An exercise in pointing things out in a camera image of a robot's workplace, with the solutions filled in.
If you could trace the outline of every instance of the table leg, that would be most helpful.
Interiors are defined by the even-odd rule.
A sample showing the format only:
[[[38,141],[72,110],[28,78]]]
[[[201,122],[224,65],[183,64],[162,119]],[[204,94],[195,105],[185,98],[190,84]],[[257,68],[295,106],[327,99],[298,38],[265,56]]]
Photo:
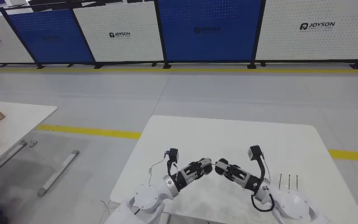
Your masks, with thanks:
[[[38,191],[37,195],[39,197],[44,196],[44,194],[48,191],[48,189],[52,186],[52,184],[56,181],[56,179],[61,175],[61,173],[66,169],[66,167],[72,162],[72,160],[79,154],[78,150],[73,150],[71,154],[66,158],[66,160],[62,163],[61,169],[50,177],[48,181],[44,184],[44,186]]]
[[[11,157],[13,157],[25,145],[27,145],[27,143],[21,141],[17,146],[15,146],[12,150],[10,150],[8,154],[6,154],[3,158],[0,159],[0,167],[4,165],[5,162],[7,162]]]

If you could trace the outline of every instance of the cable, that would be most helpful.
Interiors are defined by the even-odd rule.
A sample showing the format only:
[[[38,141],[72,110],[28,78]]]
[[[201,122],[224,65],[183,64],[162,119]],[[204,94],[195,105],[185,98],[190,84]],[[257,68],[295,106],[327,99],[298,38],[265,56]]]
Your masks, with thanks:
[[[265,160],[265,157],[263,156],[263,154],[262,154],[262,158],[263,158],[263,162],[265,163],[265,166],[266,166],[266,168],[267,168],[268,178],[269,178],[270,181],[271,181],[270,169],[269,169],[269,167],[267,166],[267,163],[266,163],[266,160]]]
[[[259,212],[271,212],[272,210],[274,210],[274,208],[275,208],[274,198],[272,197],[271,194],[268,194],[268,196],[270,196],[270,198],[271,198],[271,203],[272,203],[271,208],[269,208],[269,209],[267,209],[267,210],[263,210],[263,209],[257,208],[257,206],[255,205],[255,202],[253,201],[253,194],[252,194],[252,195],[251,195],[251,202],[252,202],[253,207],[254,207],[256,210],[258,210]]]
[[[161,162],[164,161],[164,159],[166,158],[166,154],[164,153],[164,158],[162,159],[162,161],[156,163],[156,164],[160,164]],[[148,184],[150,184],[150,180],[152,179],[152,169],[153,169],[153,166],[151,168],[149,168],[149,173],[150,173],[150,177],[149,177],[149,181],[148,181]]]

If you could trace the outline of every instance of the white tabletop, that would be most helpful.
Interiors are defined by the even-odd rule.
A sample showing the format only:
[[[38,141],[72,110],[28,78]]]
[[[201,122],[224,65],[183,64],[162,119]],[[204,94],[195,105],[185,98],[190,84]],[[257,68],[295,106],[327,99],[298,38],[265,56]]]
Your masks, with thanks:
[[[230,164],[259,176],[257,162],[247,155],[254,145],[265,154],[271,177],[280,173],[298,175],[299,190],[333,223],[357,223],[358,206],[316,129],[309,125],[153,116],[110,199],[120,203],[140,184],[147,183],[149,168],[170,148],[179,150],[179,169],[203,157],[213,163],[226,158]],[[159,183],[166,174],[165,161],[153,168],[151,183]],[[221,223],[276,224],[271,213],[252,207],[250,195],[213,170],[184,188],[173,201],[165,201],[164,211]]]
[[[56,106],[0,102],[0,111],[6,116],[0,120],[0,156],[56,110]]]

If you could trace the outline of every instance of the concrete floor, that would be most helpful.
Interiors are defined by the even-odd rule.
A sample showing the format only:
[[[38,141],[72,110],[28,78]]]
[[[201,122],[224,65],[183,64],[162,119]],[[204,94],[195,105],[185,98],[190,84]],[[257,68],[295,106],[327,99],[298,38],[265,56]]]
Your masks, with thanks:
[[[143,131],[152,115],[309,124],[327,148],[358,151],[357,74],[56,72],[51,68],[57,67],[36,72],[0,68],[0,101],[58,106],[45,124],[135,132]],[[351,69],[346,64],[266,68]],[[101,200],[109,202],[136,140],[39,130],[26,139],[39,143],[34,149],[25,147],[0,169],[0,206],[11,223],[97,224],[101,217],[103,223],[108,213]],[[47,194],[38,198],[37,190],[53,172],[48,164],[62,162],[72,150],[81,154]],[[358,161],[335,163],[358,201]],[[206,222],[174,218],[172,223]]]

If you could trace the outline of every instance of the floor stripe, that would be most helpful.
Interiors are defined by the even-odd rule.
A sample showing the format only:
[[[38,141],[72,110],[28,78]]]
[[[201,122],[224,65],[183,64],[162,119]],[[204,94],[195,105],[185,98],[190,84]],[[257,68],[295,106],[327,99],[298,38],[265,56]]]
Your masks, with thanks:
[[[74,134],[89,134],[92,136],[107,136],[115,138],[131,138],[139,139],[140,132],[126,132],[123,130],[105,130],[98,128],[79,128],[79,127],[69,127],[69,126],[59,126],[59,125],[40,125],[36,130],[48,130],[51,132],[65,132],[65,133],[74,133]],[[328,150],[332,158],[342,159],[342,160],[358,160],[358,152],[355,151],[344,151],[344,150]]]
[[[98,128],[79,128],[79,127],[69,127],[69,126],[59,126],[59,125],[40,125],[36,130],[48,130],[51,132],[66,132],[74,134],[89,134],[92,136],[108,136],[116,138],[131,138],[139,139],[140,132],[126,132],[122,130],[104,130]]]
[[[357,74],[358,69],[239,69],[239,68],[44,68],[23,69],[0,68],[0,72],[245,72],[245,73],[345,73]]]
[[[358,160],[358,152],[344,151],[344,150],[328,150],[332,158],[339,158],[341,160]]]

